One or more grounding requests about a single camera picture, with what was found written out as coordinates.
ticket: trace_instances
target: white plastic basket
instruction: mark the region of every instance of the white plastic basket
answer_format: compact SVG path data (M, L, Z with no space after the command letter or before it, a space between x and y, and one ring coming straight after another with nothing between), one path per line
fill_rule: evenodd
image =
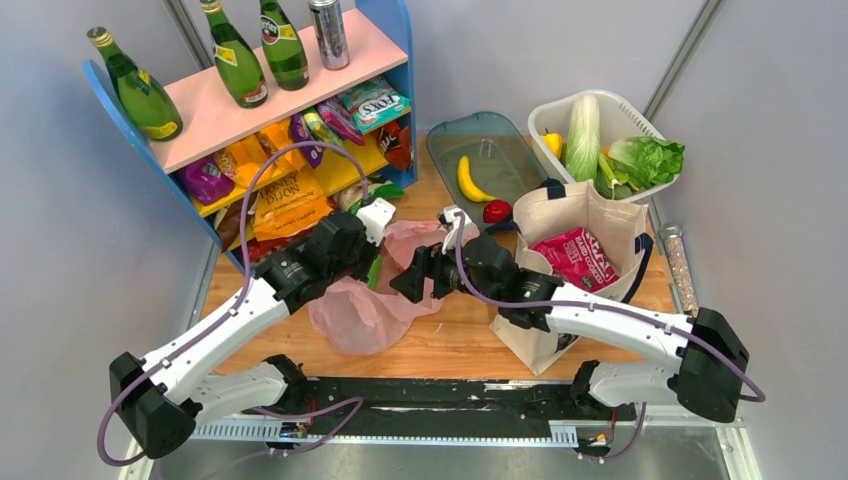
M587 94L594 95L598 99L601 113L601 145L608 146L616 140L634 135L650 135L665 140L665 137L660 135L660 132L638 110L633 108L633 105L630 105L627 100L619 95L606 90L586 90L568 98L536 107L527 120L530 136L533 137L533 152L548 175L566 183L574 183L576 180L565 170L565 165L554 157L554 154L545 145L545 141L542 140L542 135L546 131L556 132L567 140L568 127L571 123L571 107L578 98ZM636 202L647 198L676 182L679 176L680 174L677 174L670 182L639 192L623 201Z

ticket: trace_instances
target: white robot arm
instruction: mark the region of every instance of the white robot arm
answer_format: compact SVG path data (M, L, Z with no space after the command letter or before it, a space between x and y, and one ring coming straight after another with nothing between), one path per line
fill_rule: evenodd
M210 372L248 340L323 295L337 279L350 275L366 280L394 213L394 207L380 199L355 217L334 212L307 238L275 253L256 269L238 311L223 305L142 359L129 353L115 359L109 369L113 400L142 374L162 365L118 409L145 454L153 459L165 456L197 426L227 415L257 406L288 410L289 403L299 401L297 393L288 394L305 378L283 355L239 374ZM572 396L580 401L607 407L679 402L715 421L735 418L741 391L738 375L679 333L671 334L703 337L744 371L747 351L720 314L703 308L698 318L657 313L588 294L554 277L519 268L509 252L486 235L462 247L460 225L466 218L457 207L445 209L440 216L448 229L445 241L419 247L409 268L391 281L392 287L418 302L425 278L432 278L437 298L455 290L485 296L522 328L592 337L646 358L624 365L585 362L571 386ZM463 255L457 262L459 249ZM200 332L227 313L226 322L197 340ZM634 316L653 319L654 324L636 322ZM186 345L190 347L176 360L167 360Z
M304 378L283 355L239 374L210 372L248 340L322 296L339 278L367 280L394 214L395 207L379 198L356 216L332 213L309 236L257 267L239 310L222 305L141 359L129 353L116 358L109 366L113 400L144 372L164 367L139 385L117 411L145 454L161 458L185 442L197 426L256 406L284 404L288 388ZM234 298L241 294L239 290ZM227 313L229 319L201 335ZM187 345L176 360L168 360Z

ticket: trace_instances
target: wooden table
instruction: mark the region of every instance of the wooden table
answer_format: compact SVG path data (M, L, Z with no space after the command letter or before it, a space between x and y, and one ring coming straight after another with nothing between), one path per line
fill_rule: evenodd
M419 148L419 181L407 196L393 201L398 220L435 220L452 204L450 195L427 154ZM514 248L514 234L502 233L498 242ZM673 312L663 262L655 250L650 267L633 304L660 312ZM217 308L241 285L242 276L225 257L220 257L212 277L203 315ZM389 350L370 356L335 352L316 332L303 308L269 328L233 354L218 373L235 373L256 366L271 355L285 354L303 363L307 375L362 377L428 377L471 379L528 379L533 373L489 329L495 308L467 295L445 298L441 311L415 320L406 335ZM582 338L540 378L572 379L586 360L630 362L640 357L631 352Z

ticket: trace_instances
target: purple chip bag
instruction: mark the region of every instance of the purple chip bag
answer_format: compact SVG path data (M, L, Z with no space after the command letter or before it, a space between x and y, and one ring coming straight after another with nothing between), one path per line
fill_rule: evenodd
M289 129L295 143L313 140L312 134L306 128L306 120L303 119L301 113L292 115L292 124ZM321 165L321 159L324 157L324 150L321 147L300 147L300 153L306 157L306 161L312 168L318 168L318 165Z
M235 184L227 178L212 157L203 157L177 170L183 188L203 205L211 205L233 191Z
M348 111L336 100L336 97L330 97L327 100L318 104L318 114L321 115L321 120L344 138L357 145L365 145L365 135L353 123L353 117Z

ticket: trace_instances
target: gray wall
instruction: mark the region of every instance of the gray wall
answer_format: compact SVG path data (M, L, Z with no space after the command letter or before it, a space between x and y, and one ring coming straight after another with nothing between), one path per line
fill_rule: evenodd
M185 327L210 242L89 89L85 32L110 28L163 82L191 58L159 2L2 2L0 19L0 478L112 480L94 447L109 362Z
M407 0L418 128L612 90L647 106L703 0Z
M742 415L769 480L848 469L846 21L844 2L725 2L655 121L687 145L660 202L700 302L768 395Z

